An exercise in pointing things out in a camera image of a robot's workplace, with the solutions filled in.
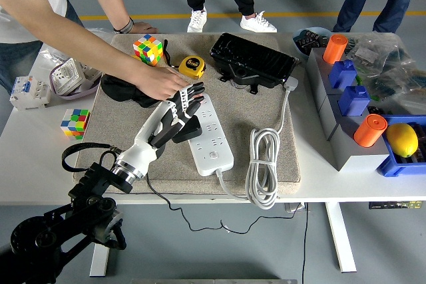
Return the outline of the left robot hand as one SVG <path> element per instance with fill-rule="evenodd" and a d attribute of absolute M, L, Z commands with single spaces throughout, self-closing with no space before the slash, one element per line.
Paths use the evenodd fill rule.
<path fill-rule="evenodd" d="M 204 83 L 185 86 L 162 101 L 148 117 L 134 139 L 134 144 L 121 153 L 113 172 L 127 179 L 141 179 L 149 164 L 160 157 L 160 149 L 175 137 L 194 116 L 204 99 Z"/>

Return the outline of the person's left hand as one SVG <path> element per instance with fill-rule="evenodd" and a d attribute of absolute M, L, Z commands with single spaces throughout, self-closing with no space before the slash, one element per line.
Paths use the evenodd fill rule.
<path fill-rule="evenodd" d="M 135 22 L 132 29 L 129 31 L 129 34 L 157 34 L 158 29 L 153 27 L 149 23 L 145 22 Z"/>

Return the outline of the person's right hand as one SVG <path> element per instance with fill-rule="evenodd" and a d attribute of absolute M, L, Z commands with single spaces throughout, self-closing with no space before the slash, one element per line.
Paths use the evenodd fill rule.
<path fill-rule="evenodd" d="M 190 84 L 176 71 L 165 67 L 142 67 L 131 82 L 149 97 L 157 100 L 166 100 Z"/>

